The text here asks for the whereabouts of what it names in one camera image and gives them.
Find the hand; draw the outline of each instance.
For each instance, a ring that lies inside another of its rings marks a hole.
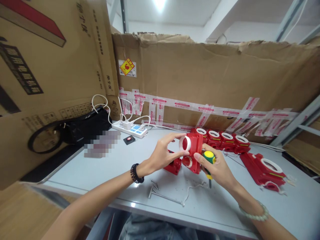
[[[222,152],[210,147],[205,143],[202,145],[202,148],[206,151],[213,152],[216,157],[216,162],[211,164],[201,154],[195,153],[193,155],[194,158],[201,164],[201,169],[204,171],[204,173],[207,174],[207,171],[204,169],[206,168],[210,172],[212,178],[226,190],[232,190],[234,187],[236,187],[238,185],[238,181],[233,176],[226,163],[226,160],[224,160]]]
[[[186,133],[170,133],[159,139],[151,156],[137,166],[137,175],[139,177],[150,175],[151,173],[168,166],[174,159],[189,155],[190,153],[188,151],[179,151],[175,153],[169,153],[168,151],[168,144],[170,142],[174,142],[175,138],[180,139],[185,135]]]

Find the red plastic housing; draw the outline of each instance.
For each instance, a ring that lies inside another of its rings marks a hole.
[[[197,162],[197,160],[194,159],[193,155],[197,152],[201,154],[202,151],[202,142],[203,142],[203,136],[199,133],[187,133],[187,137],[190,138],[191,146],[189,156],[184,156],[182,158],[182,164],[185,165],[187,168],[189,168],[192,172],[195,174],[200,173],[200,164]],[[182,142],[183,149],[185,150],[187,148],[187,140],[184,139]]]
[[[210,146],[210,147],[213,147],[215,149],[220,149],[220,146],[221,146],[221,136],[219,134],[219,136],[213,136],[211,135],[209,132],[211,131],[211,129],[209,129],[207,131],[207,138],[208,138],[208,142],[207,144]]]
[[[165,170],[167,170],[168,172],[171,172],[174,175],[178,175],[180,168],[181,168],[181,159],[180,158],[176,158],[168,166],[164,167]]]
[[[234,144],[234,139],[229,139],[226,138],[222,135],[222,133],[224,132],[220,132],[220,137],[221,137],[221,145],[220,145],[220,150],[224,150],[226,152],[233,152],[234,148],[235,148],[235,144]]]
[[[244,154],[246,152],[249,152],[250,151],[250,143],[247,142],[247,143],[244,143],[244,142],[241,142],[239,141],[237,138],[236,138],[236,135],[235,134],[232,134],[233,136],[233,139],[234,139],[234,144],[236,145],[233,152],[235,154]]]
[[[205,129],[203,129],[203,128],[192,128],[191,132],[192,133],[198,133],[198,134],[202,135],[202,137],[203,137],[202,143],[207,143],[208,142],[207,131]]]
[[[286,175],[283,172],[277,173],[267,168],[261,162],[262,158],[263,156],[260,153],[256,155],[252,153],[244,153],[240,155],[240,159],[248,169],[251,177],[259,186],[264,185],[268,181],[271,181],[272,183],[275,183],[278,186],[285,184],[286,182],[283,180],[283,178],[286,177]],[[278,192],[279,189],[276,185],[272,183],[269,183],[264,187]]]

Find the power strip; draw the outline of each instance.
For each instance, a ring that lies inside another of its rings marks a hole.
[[[136,124],[134,124],[133,127],[129,130],[126,130],[123,127],[120,127],[120,124],[114,124],[114,125],[112,125],[112,128],[119,130],[121,132],[127,133],[127,134],[132,135],[137,138],[143,138],[148,133],[148,130],[146,128],[143,131],[139,131],[140,126],[136,125]]]

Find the bracelet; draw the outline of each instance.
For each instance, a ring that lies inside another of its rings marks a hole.
[[[139,163],[136,163],[136,164],[132,165],[131,170],[130,170],[130,175],[132,177],[132,180],[135,183],[143,183],[144,182],[144,177],[139,178],[138,175],[137,175],[136,168],[137,168],[138,165],[139,165]]]
[[[257,200],[257,202],[261,205],[261,207],[263,208],[263,215],[262,216],[255,216],[255,215],[251,215],[249,213],[246,213],[242,207],[239,206],[240,208],[240,211],[242,212],[243,215],[245,215],[247,218],[250,218],[252,220],[256,220],[256,221],[265,221],[268,219],[268,216],[269,216],[269,211],[268,209],[266,208],[265,205],[263,205],[261,202],[259,202]]]

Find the ceiling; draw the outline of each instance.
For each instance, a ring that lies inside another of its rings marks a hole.
[[[293,0],[245,0],[238,9],[238,21],[281,23]],[[308,0],[299,25],[316,26],[320,23],[320,0]]]
[[[126,0],[129,21],[204,26],[220,0],[166,0],[159,13],[154,0]],[[120,1],[117,13],[121,16]]]

